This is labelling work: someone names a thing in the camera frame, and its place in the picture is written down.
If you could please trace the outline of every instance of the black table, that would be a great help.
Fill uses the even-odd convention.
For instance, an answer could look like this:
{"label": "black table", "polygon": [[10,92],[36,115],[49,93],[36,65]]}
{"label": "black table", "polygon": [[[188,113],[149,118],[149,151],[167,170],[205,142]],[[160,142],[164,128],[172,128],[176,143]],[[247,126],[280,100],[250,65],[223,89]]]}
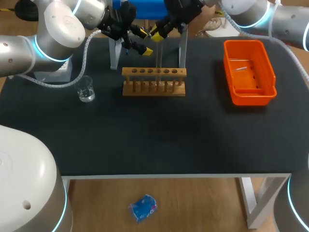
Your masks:
{"label": "black table", "polygon": [[[289,173],[308,168],[309,92],[287,53],[264,41],[278,94],[265,107],[234,106],[223,66],[226,39],[188,41],[186,97],[178,98],[122,97],[124,78],[121,69],[110,70],[108,40],[93,39],[86,69],[93,102],[81,102],[73,87],[46,89],[14,78],[0,95],[0,124],[45,143],[68,179],[281,176],[258,207],[250,179],[240,179],[248,226],[257,228]],[[163,67],[177,66],[178,42],[165,41]],[[72,59],[74,78],[82,52]],[[155,55],[134,51],[119,61],[119,67],[154,65]]]}

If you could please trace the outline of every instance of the wooden test tube rack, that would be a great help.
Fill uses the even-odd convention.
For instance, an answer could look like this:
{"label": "wooden test tube rack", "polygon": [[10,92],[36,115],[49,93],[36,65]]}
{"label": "wooden test tube rack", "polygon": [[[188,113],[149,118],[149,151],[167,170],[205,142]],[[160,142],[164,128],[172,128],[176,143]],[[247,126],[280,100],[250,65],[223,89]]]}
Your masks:
{"label": "wooden test tube rack", "polygon": [[[123,96],[185,96],[187,69],[123,67],[122,76],[126,78]],[[149,80],[149,77],[156,77],[156,80]]]}

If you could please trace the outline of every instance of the orange plastic tray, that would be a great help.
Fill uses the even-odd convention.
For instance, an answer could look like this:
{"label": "orange plastic tray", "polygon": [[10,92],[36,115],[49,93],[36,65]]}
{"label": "orange plastic tray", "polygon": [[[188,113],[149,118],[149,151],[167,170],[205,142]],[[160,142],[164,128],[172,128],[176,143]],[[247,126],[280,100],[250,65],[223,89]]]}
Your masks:
{"label": "orange plastic tray", "polygon": [[277,95],[276,76],[259,40],[227,40],[224,67],[235,105],[267,105]]}

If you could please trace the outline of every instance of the robotic arm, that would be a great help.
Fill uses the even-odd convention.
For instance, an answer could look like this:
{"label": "robotic arm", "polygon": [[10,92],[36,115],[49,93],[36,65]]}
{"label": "robotic arm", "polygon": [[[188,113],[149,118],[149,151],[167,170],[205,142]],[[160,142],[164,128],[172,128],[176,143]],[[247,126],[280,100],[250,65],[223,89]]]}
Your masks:
{"label": "robotic arm", "polygon": [[[156,22],[150,32],[156,42],[166,38],[176,28],[182,33],[201,13],[203,6],[211,7],[219,0],[164,0],[168,15]],[[244,32],[271,35],[286,44],[309,50],[309,8],[275,6],[268,0],[221,0],[223,9]]]}
{"label": "robotic arm", "polygon": [[[146,33],[132,21],[136,8],[124,2],[119,10],[104,0],[33,0],[39,10],[37,35],[0,36],[0,76],[28,72],[53,72],[79,47],[84,27],[99,28],[112,39],[123,39],[123,47],[150,55],[152,50],[132,42],[127,31],[145,38]],[[150,35],[156,42],[177,28],[189,24],[219,0],[164,0],[168,15],[156,22]],[[242,30],[252,34],[272,34],[286,44],[309,50],[309,8],[274,5],[267,0],[221,0],[223,9]]]}
{"label": "robotic arm", "polygon": [[85,30],[98,28],[108,37],[123,38],[123,47],[141,55],[152,50],[132,42],[127,31],[145,38],[147,34],[132,22],[136,8],[129,2],[119,10],[103,0],[33,0],[39,11],[37,34],[30,37],[0,36],[0,76],[53,72],[69,59],[85,38]]}

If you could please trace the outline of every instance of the wooden floor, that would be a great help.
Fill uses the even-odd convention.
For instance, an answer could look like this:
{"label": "wooden floor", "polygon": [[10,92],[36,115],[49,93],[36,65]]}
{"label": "wooden floor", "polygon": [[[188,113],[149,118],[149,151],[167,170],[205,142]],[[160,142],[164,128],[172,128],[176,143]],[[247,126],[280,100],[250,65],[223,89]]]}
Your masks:
{"label": "wooden floor", "polygon": [[[13,7],[15,2],[1,0],[0,8]],[[0,12],[2,35],[28,36],[36,28],[36,23],[19,20],[12,12]],[[303,51],[295,51],[303,63],[308,60]],[[253,180],[255,190],[261,181]],[[158,210],[137,225],[127,207],[144,194],[157,200]],[[72,181],[69,197],[73,232],[248,231],[239,183],[234,178],[78,180]],[[257,230],[274,231],[272,217]]]}

